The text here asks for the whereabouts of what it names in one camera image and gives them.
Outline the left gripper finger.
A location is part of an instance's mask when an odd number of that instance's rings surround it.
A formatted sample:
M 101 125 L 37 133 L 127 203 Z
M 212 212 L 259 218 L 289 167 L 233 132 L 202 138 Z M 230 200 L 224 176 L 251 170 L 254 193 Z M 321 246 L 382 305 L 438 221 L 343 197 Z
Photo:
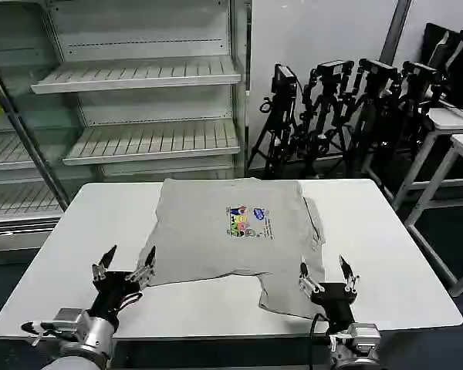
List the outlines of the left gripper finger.
M 140 288 L 146 288 L 154 276 L 156 247 L 150 249 L 149 254 L 143 259 L 141 266 L 125 277 L 126 281 L 137 284 Z
M 106 277 L 106 272 L 110 266 L 114 254 L 116 253 L 117 245 L 113 245 L 103 256 L 97 264 L 92 265 L 92 273 L 94 281 L 101 281 Z

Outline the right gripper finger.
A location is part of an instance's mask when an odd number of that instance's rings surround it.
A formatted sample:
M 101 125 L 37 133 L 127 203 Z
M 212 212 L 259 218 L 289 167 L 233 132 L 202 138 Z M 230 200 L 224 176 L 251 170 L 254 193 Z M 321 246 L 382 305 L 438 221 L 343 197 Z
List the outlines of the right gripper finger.
M 353 273 L 351 265 L 346 261 L 346 259 L 342 255 L 339 256 L 339 260 L 340 267 L 346 282 L 345 290 L 347 292 L 357 292 L 356 285 L 360 279 L 360 276 L 358 274 Z
M 310 277 L 306 262 L 301 262 L 299 266 L 299 286 L 309 298 L 323 292 L 323 287 Z

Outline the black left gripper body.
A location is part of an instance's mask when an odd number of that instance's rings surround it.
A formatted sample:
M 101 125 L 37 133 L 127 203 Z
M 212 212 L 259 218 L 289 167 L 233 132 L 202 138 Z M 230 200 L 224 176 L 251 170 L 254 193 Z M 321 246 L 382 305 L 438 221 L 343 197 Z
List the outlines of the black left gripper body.
M 108 271 L 104 279 L 93 284 L 98 294 L 88 309 L 91 318 L 117 321 L 118 314 L 128 305 L 128 301 L 142 297 L 140 285 L 130 279 L 130 272 Z

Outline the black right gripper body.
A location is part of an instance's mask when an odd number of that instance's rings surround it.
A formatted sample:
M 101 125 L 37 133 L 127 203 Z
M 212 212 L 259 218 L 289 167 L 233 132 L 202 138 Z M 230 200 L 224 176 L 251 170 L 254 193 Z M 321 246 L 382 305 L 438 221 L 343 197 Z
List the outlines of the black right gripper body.
M 322 289 L 315 288 L 311 293 L 311 302 L 323 308 L 329 330 L 347 330 L 354 323 L 350 306 L 357 298 L 357 290 L 344 283 L 323 282 L 320 286 Z

